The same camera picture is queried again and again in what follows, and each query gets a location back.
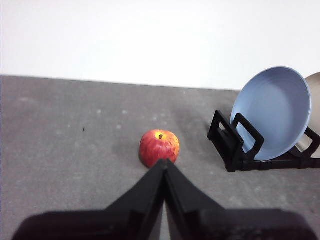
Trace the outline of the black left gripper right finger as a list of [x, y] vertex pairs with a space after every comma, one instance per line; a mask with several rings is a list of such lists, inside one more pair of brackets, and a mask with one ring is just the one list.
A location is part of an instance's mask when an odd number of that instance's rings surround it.
[[305, 218], [281, 209], [226, 209], [164, 162], [166, 204], [183, 240], [315, 240]]

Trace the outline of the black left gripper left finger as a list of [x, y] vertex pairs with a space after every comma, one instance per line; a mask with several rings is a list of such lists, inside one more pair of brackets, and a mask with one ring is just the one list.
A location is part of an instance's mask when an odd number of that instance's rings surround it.
[[103, 210], [51, 211], [25, 219], [15, 240], [147, 240], [164, 203], [165, 160]]

